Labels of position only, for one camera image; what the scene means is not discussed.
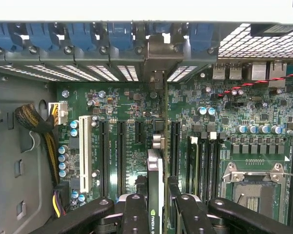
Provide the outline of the RAM slot white clips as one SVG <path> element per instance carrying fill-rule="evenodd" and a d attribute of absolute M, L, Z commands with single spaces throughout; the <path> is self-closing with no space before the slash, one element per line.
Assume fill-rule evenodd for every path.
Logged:
<path fill-rule="evenodd" d="M 188 172 L 187 191 L 190 194 L 198 195 L 199 191 L 199 145 L 198 137 L 188 137 Z"/>
<path fill-rule="evenodd" d="M 208 199 L 215 196 L 217 179 L 217 133 L 209 133 L 209 187 Z"/>

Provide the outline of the black long expansion slot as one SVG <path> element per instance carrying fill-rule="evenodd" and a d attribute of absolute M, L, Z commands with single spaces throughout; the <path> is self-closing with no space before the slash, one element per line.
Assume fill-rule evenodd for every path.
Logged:
<path fill-rule="evenodd" d="M 126 121 L 117 122 L 118 196 L 126 193 Z"/>
<path fill-rule="evenodd" d="M 170 175 L 178 177 L 179 174 L 179 146 L 180 122 L 172 121 L 170 126 Z"/>
<path fill-rule="evenodd" d="M 99 147 L 101 157 L 101 194 L 103 197 L 108 197 L 109 190 L 109 127 L 107 120 L 99 121 Z"/>

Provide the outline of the CPU socket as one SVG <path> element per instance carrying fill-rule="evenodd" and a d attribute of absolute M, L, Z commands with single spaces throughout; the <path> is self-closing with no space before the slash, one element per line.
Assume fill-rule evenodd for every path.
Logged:
<path fill-rule="evenodd" d="M 275 219 L 283 224 L 287 222 L 286 178 L 280 162 L 266 170 L 239 169 L 229 162 L 222 174 L 221 197 L 259 214 Z"/>

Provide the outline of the white PCI expansion slot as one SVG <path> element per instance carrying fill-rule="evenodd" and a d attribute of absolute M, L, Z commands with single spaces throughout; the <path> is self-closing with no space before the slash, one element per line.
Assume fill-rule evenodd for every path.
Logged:
<path fill-rule="evenodd" d="M 91 116 L 79 116 L 80 192 L 92 188 Z"/>

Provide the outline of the black short expansion slot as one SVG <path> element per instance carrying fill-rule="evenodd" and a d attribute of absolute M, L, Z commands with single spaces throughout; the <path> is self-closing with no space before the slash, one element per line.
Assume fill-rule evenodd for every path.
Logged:
<path fill-rule="evenodd" d="M 143 143 L 144 123 L 142 121 L 135 121 L 135 143 Z"/>

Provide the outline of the green Dell motherboard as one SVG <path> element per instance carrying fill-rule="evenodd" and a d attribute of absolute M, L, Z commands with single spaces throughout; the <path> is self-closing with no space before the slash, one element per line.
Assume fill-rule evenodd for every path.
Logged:
<path fill-rule="evenodd" d="M 99 121 L 107 120 L 109 133 L 108 198 L 118 201 L 117 122 L 126 121 L 126 193 L 136 192 L 135 180 L 147 176 L 147 151 L 152 147 L 154 117 L 159 105 L 156 92 L 144 84 L 66 83 L 58 86 L 60 102 L 67 103 L 68 124 L 59 127 L 61 179 L 70 186 L 70 208 L 76 209 L 101 194 Z M 79 116 L 91 116 L 92 188 L 80 192 Z M 135 143 L 135 121 L 144 123 L 143 143 Z M 239 169 L 266 170 L 280 162 L 291 173 L 293 153 L 293 78 L 285 88 L 270 88 L 268 82 L 241 85 L 232 81 L 194 79 L 168 85 L 168 159 L 170 126 L 180 122 L 178 185 L 187 191 L 188 137 L 198 137 L 199 191 L 201 177 L 201 133 L 225 132 L 229 162 Z M 286 209 L 289 224 L 291 176 L 285 176 Z"/>

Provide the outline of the white power connector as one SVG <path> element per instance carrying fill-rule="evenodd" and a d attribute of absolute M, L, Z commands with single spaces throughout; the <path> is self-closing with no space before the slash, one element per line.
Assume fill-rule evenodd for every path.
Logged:
<path fill-rule="evenodd" d="M 50 102 L 48 104 L 49 115 L 54 119 L 54 125 L 68 124 L 68 106 L 64 102 Z"/>

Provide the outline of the open metal PC case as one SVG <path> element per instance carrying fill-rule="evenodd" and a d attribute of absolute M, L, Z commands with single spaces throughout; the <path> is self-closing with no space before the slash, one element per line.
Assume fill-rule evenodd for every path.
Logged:
<path fill-rule="evenodd" d="M 147 40 L 162 34 L 174 46 L 179 61 L 167 84 L 185 84 L 194 79 L 232 81 L 254 85 L 293 78 L 293 24 L 272 22 L 208 22 L 154 20 L 88 20 L 15 23 L 23 40 L 23 50 L 0 48 L 0 234 L 30 234 L 58 218 L 52 205 L 54 188 L 65 181 L 59 168 L 59 127 L 49 115 L 48 104 L 60 102 L 58 86 L 66 83 L 144 84 Z M 75 47 L 68 23 L 92 22 L 97 39 L 95 51 Z M 131 22 L 133 49 L 120 51 L 110 44 L 107 24 Z M 192 52 L 188 25 L 214 23 L 219 44 L 202 52 Z M 27 23 L 54 23 L 60 47 L 45 51 L 34 46 Z M 286 75 L 269 79 L 270 64 L 287 63 Z M 266 80 L 252 81 L 251 66 L 267 64 Z M 215 63 L 226 65 L 226 79 L 212 79 Z M 230 80 L 231 63 L 240 63 L 242 79 Z M 167 185 L 165 221 L 167 234 L 176 234 L 170 219 Z"/>

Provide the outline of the silver rear port block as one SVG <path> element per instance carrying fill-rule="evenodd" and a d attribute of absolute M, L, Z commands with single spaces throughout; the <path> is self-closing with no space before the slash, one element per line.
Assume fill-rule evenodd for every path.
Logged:
<path fill-rule="evenodd" d="M 287 63 L 275 61 L 270 64 L 269 79 L 282 78 L 286 75 Z M 279 79 L 269 82 L 270 88 L 285 88 L 285 80 Z"/>
<path fill-rule="evenodd" d="M 251 80 L 263 81 L 266 80 L 267 64 L 261 62 L 255 62 L 251 66 Z"/>
<path fill-rule="evenodd" d="M 242 67 L 240 63 L 231 63 L 229 71 L 230 80 L 241 80 L 242 79 Z"/>
<path fill-rule="evenodd" d="M 212 79 L 225 80 L 226 79 L 226 65 L 223 63 L 215 63 L 212 67 Z"/>

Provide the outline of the blue card retention clip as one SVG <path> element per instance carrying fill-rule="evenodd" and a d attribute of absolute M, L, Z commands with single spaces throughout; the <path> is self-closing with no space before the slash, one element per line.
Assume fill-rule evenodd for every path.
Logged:
<path fill-rule="evenodd" d="M 23 50 L 23 40 L 17 34 L 15 23 L 0 22 L 0 48 L 8 52 L 19 52 Z"/>
<path fill-rule="evenodd" d="M 190 23 L 189 43 L 192 52 L 202 52 L 219 44 L 218 28 L 214 23 Z"/>
<path fill-rule="evenodd" d="M 95 51 L 97 49 L 97 39 L 92 22 L 88 23 L 68 23 L 68 34 L 72 44 L 83 51 Z"/>
<path fill-rule="evenodd" d="M 59 50 L 60 43 L 54 23 L 27 23 L 26 30 L 31 43 L 45 51 Z"/>
<path fill-rule="evenodd" d="M 133 35 L 131 22 L 109 22 L 107 24 L 109 41 L 120 51 L 133 49 Z"/>

